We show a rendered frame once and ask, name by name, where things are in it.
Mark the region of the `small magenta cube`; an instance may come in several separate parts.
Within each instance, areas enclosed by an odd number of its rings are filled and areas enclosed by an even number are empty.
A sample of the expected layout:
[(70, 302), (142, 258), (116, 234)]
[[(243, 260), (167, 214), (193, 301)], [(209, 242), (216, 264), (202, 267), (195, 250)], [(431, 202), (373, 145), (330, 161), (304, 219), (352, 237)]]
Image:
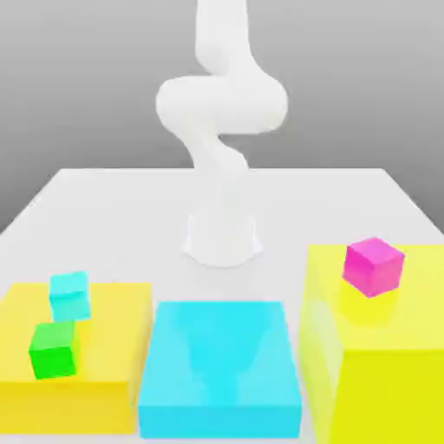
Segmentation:
[(381, 238), (366, 238), (347, 246), (343, 279), (364, 296), (376, 297), (399, 286), (405, 257)]

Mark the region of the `small cyan cube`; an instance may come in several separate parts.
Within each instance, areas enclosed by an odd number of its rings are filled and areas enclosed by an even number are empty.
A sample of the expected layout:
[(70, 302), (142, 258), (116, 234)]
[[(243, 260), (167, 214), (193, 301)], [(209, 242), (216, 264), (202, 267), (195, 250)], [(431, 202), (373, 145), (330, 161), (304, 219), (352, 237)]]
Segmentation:
[(92, 309), (87, 272), (53, 274), (49, 279), (49, 305), (55, 322), (90, 319)]

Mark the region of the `small green cube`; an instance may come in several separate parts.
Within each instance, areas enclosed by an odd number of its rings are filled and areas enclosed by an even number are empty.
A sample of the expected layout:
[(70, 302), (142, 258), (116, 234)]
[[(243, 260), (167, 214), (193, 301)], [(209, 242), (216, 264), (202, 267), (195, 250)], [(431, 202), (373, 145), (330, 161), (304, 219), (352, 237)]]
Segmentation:
[(37, 380), (76, 374), (75, 322), (39, 323), (29, 345), (29, 358)]

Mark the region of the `large cyan box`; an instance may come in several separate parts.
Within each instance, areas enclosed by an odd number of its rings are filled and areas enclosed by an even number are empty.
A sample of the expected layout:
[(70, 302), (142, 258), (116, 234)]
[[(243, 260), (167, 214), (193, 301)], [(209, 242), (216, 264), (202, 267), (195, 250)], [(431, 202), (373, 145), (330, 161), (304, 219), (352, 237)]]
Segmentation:
[(144, 439), (297, 438), (302, 396), (283, 305), (159, 303), (137, 408)]

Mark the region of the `large orange-yellow box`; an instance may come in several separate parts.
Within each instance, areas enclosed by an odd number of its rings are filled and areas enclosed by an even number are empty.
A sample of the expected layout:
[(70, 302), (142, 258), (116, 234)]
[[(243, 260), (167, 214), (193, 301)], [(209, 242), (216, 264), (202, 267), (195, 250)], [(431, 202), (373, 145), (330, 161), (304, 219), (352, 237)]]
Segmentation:
[(148, 283), (91, 284), (92, 317), (76, 325), (76, 375), (36, 379), (29, 344), (51, 319), (46, 284), (0, 298), (0, 434), (133, 434), (153, 325)]

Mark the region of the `large lemon-yellow box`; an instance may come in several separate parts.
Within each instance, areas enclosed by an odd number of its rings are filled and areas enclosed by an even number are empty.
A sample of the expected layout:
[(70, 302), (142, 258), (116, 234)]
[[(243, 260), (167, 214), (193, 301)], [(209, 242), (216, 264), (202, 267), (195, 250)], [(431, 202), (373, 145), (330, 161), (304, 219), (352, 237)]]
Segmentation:
[(444, 245), (403, 245), (397, 289), (343, 280), (344, 245), (310, 245), (299, 362), (317, 444), (444, 444)]

